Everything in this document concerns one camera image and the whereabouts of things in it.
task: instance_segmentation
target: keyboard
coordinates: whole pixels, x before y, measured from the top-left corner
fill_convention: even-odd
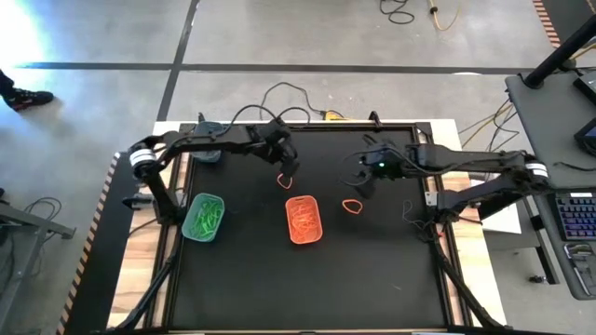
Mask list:
[[[596,197],[557,194],[555,204],[563,239],[596,240]]]

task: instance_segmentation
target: orange container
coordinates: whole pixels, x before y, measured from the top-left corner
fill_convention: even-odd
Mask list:
[[[286,201],[290,240],[295,244],[313,243],[323,236],[317,200],[310,195],[295,196]]]

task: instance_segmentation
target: person's shoe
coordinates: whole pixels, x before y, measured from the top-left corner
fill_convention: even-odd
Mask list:
[[[15,88],[15,95],[3,97],[8,107],[15,111],[22,111],[32,106],[41,106],[54,100],[54,95],[46,91],[32,92],[26,89]]]

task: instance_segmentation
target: concrete floor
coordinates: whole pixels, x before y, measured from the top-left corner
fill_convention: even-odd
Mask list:
[[[46,246],[42,273],[26,283],[20,297],[14,331],[54,332],[108,162],[115,151],[150,133],[167,86],[169,71],[133,69],[174,62],[190,5],[190,0],[0,1],[0,40],[17,46],[2,50],[0,68],[19,87],[48,89],[58,97],[23,114],[0,105],[0,185],[17,208],[40,196],[58,197],[64,209],[56,220],[78,228],[73,240],[53,239]],[[552,50],[531,0],[463,6],[455,26],[439,33],[427,17],[427,3],[418,0],[405,7],[416,15],[405,26],[388,22],[373,0],[202,0],[183,62],[529,68]],[[454,2],[440,7],[446,20],[455,11]],[[50,69],[127,63],[131,70],[16,68],[23,62]],[[596,56],[588,54],[580,64],[596,65]],[[346,116],[361,118],[375,110],[383,118],[453,118],[464,128],[505,100],[504,78],[183,71],[167,119],[195,120],[198,112],[229,119],[243,105],[260,102],[267,88],[288,81],[308,90],[314,106]],[[300,94],[280,87],[266,105],[279,111],[294,104],[304,105]],[[249,113],[242,118],[257,118]],[[522,130],[517,118],[509,125]],[[467,148],[484,150],[493,130]],[[501,134],[497,142],[505,138]],[[531,149],[523,133],[504,148]],[[493,255],[493,262],[510,325],[585,334],[596,327],[596,320],[586,317],[596,302],[573,301],[564,285],[539,288],[523,281],[537,260],[503,253]],[[546,312],[528,308],[535,305]],[[560,313],[577,309],[584,314]]]

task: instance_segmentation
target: green container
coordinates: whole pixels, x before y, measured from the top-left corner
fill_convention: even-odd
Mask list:
[[[224,200],[213,194],[197,194],[183,223],[183,236],[198,242],[211,242],[224,216]]]

